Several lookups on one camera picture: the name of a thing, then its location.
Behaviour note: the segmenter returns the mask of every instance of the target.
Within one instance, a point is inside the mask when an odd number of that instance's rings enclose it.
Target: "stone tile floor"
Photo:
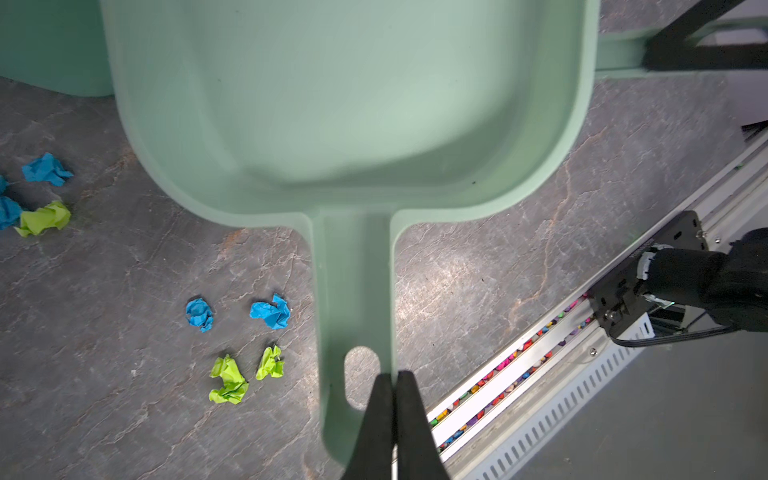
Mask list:
[[[601,27],[663,25],[691,0],[604,2]],[[578,141],[519,205],[424,224],[397,244],[401,368],[434,404],[743,148],[722,77],[596,84]],[[64,187],[21,182],[50,151]],[[0,233],[0,478],[338,478],[319,440],[311,258],[286,229],[234,230],[166,197],[138,163],[112,98],[0,79],[0,174],[29,208],[61,199],[61,232]],[[280,293],[290,328],[248,318]],[[202,294],[214,328],[184,321]],[[277,341],[286,376],[239,406],[207,400],[214,360],[253,378]],[[359,357],[351,396],[373,373]]]

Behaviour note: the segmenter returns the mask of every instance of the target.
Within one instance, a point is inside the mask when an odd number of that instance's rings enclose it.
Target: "mint green dustpan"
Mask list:
[[[598,47],[598,0],[101,0],[101,10],[120,116],[154,180],[209,220],[291,227],[310,244],[323,439],[344,463],[362,421],[346,401],[345,355],[367,346],[382,371],[397,370],[397,236],[529,195],[574,142],[595,72],[646,74],[653,33]],[[104,41],[75,40],[92,51]],[[0,74],[65,93],[103,94],[108,79],[98,55],[80,83],[13,61]]]

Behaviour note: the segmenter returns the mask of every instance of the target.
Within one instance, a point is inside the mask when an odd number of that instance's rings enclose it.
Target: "crumpled paper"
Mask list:
[[[22,215],[22,208],[19,204],[2,195],[7,186],[8,182],[0,175],[0,230],[5,230],[16,223],[16,220]]]
[[[64,185],[64,179],[74,175],[66,171],[61,162],[48,153],[22,167],[22,173],[27,181],[51,182],[56,187]]]
[[[254,303],[250,307],[250,318],[263,319],[266,326],[270,327],[272,330],[286,328],[288,326],[288,319],[290,318],[288,304],[276,293],[272,296],[272,303],[275,305],[271,305],[267,302]]]
[[[264,354],[261,356],[261,364],[256,371],[256,380],[264,380],[267,375],[274,379],[278,379],[283,376],[283,364],[280,362],[280,348],[275,345],[274,348],[267,347],[264,350]]]
[[[196,298],[187,304],[187,321],[200,327],[201,332],[207,332],[214,325],[214,313],[205,300]]]
[[[214,369],[210,371],[210,376],[218,376],[224,382],[224,387],[218,390],[211,390],[208,399],[216,403],[229,402],[237,405],[243,401],[245,393],[248,391],[248,382],[240,374],[237,364],[229,355],[224,358],[216,359]]]
[[[45,207],[38,208],[34,212],[22,212],[21,226],[14,228],[22,237],[39,235],[47,228],[56,227],[61,230],[69,223],[70,217],[71,214],[67,207],[62,202],[56,200]]]

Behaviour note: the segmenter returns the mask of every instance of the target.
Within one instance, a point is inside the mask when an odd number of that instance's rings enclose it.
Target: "screw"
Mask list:
[[[608,310],[605,313],[605,318],[611,322],[618,322],[621,319],[621,314],[615,310]]]

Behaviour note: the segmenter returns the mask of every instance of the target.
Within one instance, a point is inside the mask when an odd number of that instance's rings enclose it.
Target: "crumpled green paper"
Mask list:
[[[264,350],[264,354],[261,356],[261,364],[256,371],[256,380],[263,380],[267,375],[272,376],[274,379],[283,376],[283,364],[285,362],[278,362],[280,354],[281,351],[277,345],[275,345],[274,349],[267,347]]]
[[[67,207],[58,200],[53,201],[45,207],[38,208],[34,212],[22,212],[19,219],[21,227],[14,227],[19,235],[28,237],[30,235],[39,235],[46,228],[56,227],[59,230],[69,223],[71,214]]]
[[[224,387],[218,390],[211,390],[208,399],[216,403],[238,403],[243,401],[245,392],[248,391],[248,382],[240,374],[237,364],[229,355],[224,358],[216,359],[214,369],[210,371],[210,376],[218,376],[224,381]]]

